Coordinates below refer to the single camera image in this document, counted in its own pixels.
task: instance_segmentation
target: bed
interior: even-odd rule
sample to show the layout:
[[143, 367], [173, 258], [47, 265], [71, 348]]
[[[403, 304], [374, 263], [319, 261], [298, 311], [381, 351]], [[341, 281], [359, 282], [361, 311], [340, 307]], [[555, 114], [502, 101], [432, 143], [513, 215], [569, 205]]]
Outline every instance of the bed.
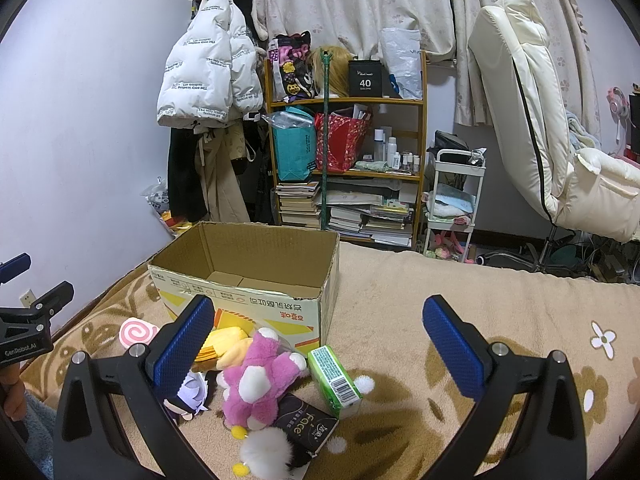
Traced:
[[[344, 242], [340, 260], [340, 289], [327, 343], [352, 376], [368, 375], [375, 387], [364, 397], [360, 413], [338, 425], [305, 480], [416, 480], [456, 433], [471, 401], [458, 393], [422, 327], [422, 304], [431, 294], [443, 295], [489, 341], [505, 341], [520, 354], [546, 356], [563, 350], [583, 406], [589, 475], [600, 469], [594, 476], [598, 480], [624, 478], [613, 472], [640, 434], [637, 423], [632, 426], [640, 409], [640, 288], [431, 260]], [[171, 321], [146, 264], [111, 287], [58, 339], [53, 352], [24, 370], [28, 388], [56, 406], [73, 353], [121, 354], [118, 329], [132, 316], [156, 325]], [[294, 389], [322, 408], [310, 379], [300, 380]], [[209, 412], [181, 429], [212, 471], [221, 480], [232, 480], [239, 441], [223, 425], [220, 400], [216, 396]], [[116, 403], [140, 461], [158, 470], [124, 402]], [[515, 397], [480, 470], [500, 459], [521, 407], [522, 398]]]

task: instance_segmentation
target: red bag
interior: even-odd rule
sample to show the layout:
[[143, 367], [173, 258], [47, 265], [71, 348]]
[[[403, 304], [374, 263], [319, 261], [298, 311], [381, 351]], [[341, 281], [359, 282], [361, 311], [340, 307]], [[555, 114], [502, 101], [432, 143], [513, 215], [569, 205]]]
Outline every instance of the red bag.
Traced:
[[[322, 143], [324, 114], [316, 114], [316, 168], [322, 170]], [[352, 119], [337, 114], [329, 115], [329, 145], [327, 171], [347, 171], [356, 163], [356, 156], [371, 125], [371, 115]]]

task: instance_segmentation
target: pink plush toy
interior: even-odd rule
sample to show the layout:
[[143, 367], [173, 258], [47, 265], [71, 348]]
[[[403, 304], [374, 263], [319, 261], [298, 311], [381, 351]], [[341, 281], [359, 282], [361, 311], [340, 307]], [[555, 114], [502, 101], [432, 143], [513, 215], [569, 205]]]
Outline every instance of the pink plush toy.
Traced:
[[306, 370], [302, 355], [277, 355], [279, 347], [278, 335], [270, 328], [261, 328], [254, 334], [242, 365], [218, 374], [216, 381], [225, 390], [222, 411], [230, 425], [256, 431], [276, 420], [278, 399]]

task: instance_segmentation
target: curtain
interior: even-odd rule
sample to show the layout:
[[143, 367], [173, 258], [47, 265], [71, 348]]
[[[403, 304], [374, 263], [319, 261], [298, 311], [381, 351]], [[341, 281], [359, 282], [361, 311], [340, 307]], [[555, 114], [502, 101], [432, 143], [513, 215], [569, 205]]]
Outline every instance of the curtain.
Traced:
[[256, 0], [269, 37], [311, 31], [312, 48], [341, 45], [360, 59], [379, 58], [378, 31], [420, 30], [432, 60], [451, 59], [455, 47], [449, 0]]
[[[466, 47], [480, 8], [496, 0], [452, 0], [456, 22], [458, 88], [456, 122], [491, 124], [478, 64]], [[587, 131], [600, 137], [600, 113], [586, 31], [576, 0], [534, 0], [549, 33], [564, 106], [580, 118]]]

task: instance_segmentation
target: screw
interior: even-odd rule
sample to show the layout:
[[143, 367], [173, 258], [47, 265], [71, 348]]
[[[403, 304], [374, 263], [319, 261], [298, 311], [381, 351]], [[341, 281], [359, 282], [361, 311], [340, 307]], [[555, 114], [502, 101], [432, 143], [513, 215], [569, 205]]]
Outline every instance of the screw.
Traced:
[[132, 357], [140, 357], [143, 353], [145, 353], [146, 346], [142, 343], [136, 343], [131, 348], [129, 348], [129, 355]]
[[564, 353], [559, 350], [554, 350], [551, 353], [551, 357], [556, 363], [564, 363], [566, 361], [566, 355], [564, 355]]
[[491, 345], [491, 350], [494, 354], [499, 355], [500, 357], [505, 356], [509, 353], [509, 347], [504, 343], [494, 343]]
[[82, 361], [84, 361], [85, 357], [86, 354], [84, 352], [78, 351], [71, 357], [71, 362], [75, 365], [79, 365]]

